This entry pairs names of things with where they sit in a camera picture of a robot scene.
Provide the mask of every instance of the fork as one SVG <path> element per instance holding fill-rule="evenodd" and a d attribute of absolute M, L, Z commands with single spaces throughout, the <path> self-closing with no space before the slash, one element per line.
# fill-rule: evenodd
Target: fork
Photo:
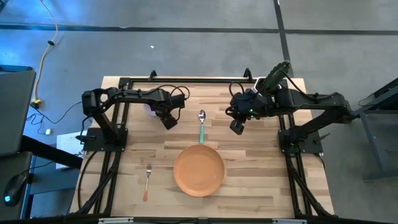
<path fill-rule="evenodd" d="M 151 172 L 152 172 L 152 165 L 148 164 L 147 165 L 147 184 L 145 186 L 145 193 L 144 193 L 144 201 L 145 202 L 148 200 L 148 182 L 149 182 L 149 176 L 150 176 Z"/>

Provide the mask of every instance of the spoon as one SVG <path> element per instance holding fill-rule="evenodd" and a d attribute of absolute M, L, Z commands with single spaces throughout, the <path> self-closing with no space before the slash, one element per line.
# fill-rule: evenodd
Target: spoon
<path fill-rule="evenodd" d="M 199 144 L 203 144 L 205 142 L 204 140 L 204 135 L 205 135 L 205 130 L 203 128 L 203 122 L 205 121 L 206 118 L 206 113 L 204 110 L 199 111 L 198 118 L 200 120 L 200 137 L 199 137 Z"/>

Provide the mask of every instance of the table leg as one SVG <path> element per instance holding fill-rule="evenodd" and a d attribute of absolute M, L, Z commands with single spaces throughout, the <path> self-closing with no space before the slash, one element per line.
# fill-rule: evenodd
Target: table leg
<path fill-rule="evenodd" d="M 80 169 L 81 163 L 83 161 L 83 159 L 78 156 L 59 150 L 27 136 L 22 136 L 19 150 L 31 152 L 41 158 L 48 159 L 75 169 Z"/>
<path fill-rule="evenodd" d="M 26 208 L 21 214 L 22 219 L 30 219 L 30 213 L 32 211 L 32 204 L 33 204 L 33 197 L 34 195 L 29 194 L 26 201 Z"/>

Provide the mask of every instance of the wooden tabletop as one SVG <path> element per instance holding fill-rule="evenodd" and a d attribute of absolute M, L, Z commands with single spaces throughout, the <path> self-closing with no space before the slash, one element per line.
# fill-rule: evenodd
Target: wooden tabletop
<path fill-rule="evenodd" d="M 102 88 L 118 86 L 120 77 L 104 77 Z M 293 81 L 305 91 L 304 81 Z M 135 83 L 133 88 L 149 90 L 162 83 Z M 290 218 L 294 216 L 284 155 L 277 140 L 278 118 L 247 121 L 242 135 L 229 129 L 231 118 L 225 115 L 231 95 L 228 84 L 174 83 L 190 89 L 191 97 L 181 110 L 178 125 L 166 130 L 158 117 L 144 111 L 144 106 L 130 105 L 127 128 L 129 136 L 122 153 L 114 193 L 112 216 L 129 217 L 225 217 Z M 191 197 L 183 193 L 173 178 L 174 160 L 188 146 L 198 144 L 198 113 L 206 111 L 205 144 L 216 149 L 224 160 L 226 176 L 214 194 Z M 112 117 L 113 109 L 106 114 Z M 177 110 L 172 111 L 177 117 Z M 312 118 L 309 110 L 294 114 L 297 125 Z M 104 153 L 97 153 L 84 174 L 81 195 L 84 203 L 100 179 Z M 146 165 L 152 164 L 148 201 L 143 202 Z M 333 213 L 325 171 L 319 158 L 303 154 L 307 184 L 324 208 Z M 106 202 L 108 187 L 104 191 Z M 304 211 L 301 190 L 297 191 Z M 77 210 L 77 193 L 71 212 Z"/>

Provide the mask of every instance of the black computer mouse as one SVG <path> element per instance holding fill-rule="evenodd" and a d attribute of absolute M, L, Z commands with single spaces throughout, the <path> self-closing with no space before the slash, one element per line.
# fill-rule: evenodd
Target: black computer mouse
<path fill-rule="evenodd" d="M 27 183 L 28 174 L 18 174 L 10 179 L 4 189 L 4 204 L 7 206 L 15 206 L 18 204 L 23 194 L 23 189 Z"/>

